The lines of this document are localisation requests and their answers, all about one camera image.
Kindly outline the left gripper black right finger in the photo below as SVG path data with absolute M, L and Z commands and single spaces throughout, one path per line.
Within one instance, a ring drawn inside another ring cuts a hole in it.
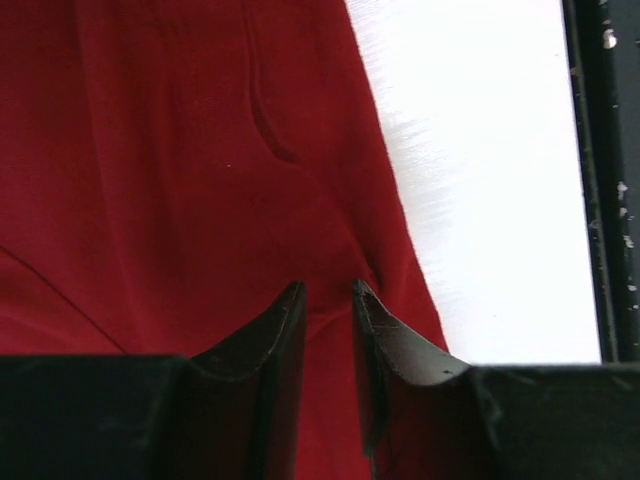
M 635 479 L 639 368 L 467 364 L 353 287 L 362 448 L 377 479 Z

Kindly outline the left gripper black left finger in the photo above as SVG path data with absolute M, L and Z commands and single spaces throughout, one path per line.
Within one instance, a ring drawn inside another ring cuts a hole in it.
M 306 289 L 193 357 L 5 356 L 5 479 L 291 479 Z

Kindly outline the red t shirt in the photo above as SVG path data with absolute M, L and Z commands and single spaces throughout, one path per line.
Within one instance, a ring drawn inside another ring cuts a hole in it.
M 199 354 L 307 287 L 300 479 L 367 479 L 352 285 L 437 345 L 341 1 L 1 5 L 1 351 Z

